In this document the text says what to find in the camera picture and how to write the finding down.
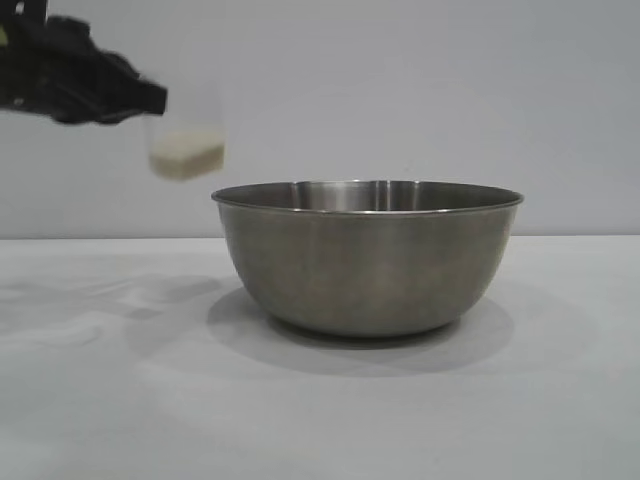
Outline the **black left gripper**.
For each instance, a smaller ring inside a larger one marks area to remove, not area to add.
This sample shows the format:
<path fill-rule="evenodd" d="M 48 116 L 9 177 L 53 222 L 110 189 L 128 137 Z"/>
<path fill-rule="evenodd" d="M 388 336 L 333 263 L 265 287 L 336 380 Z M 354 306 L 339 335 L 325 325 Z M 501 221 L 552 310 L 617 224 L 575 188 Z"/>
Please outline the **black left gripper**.
<path fill-rule="evenodd" d="M 93 47 L 72 17 L 1 19 L 1 108 L 63 125 L 116 125 L 162 116 L 168 90 L 122 55 Z"/>

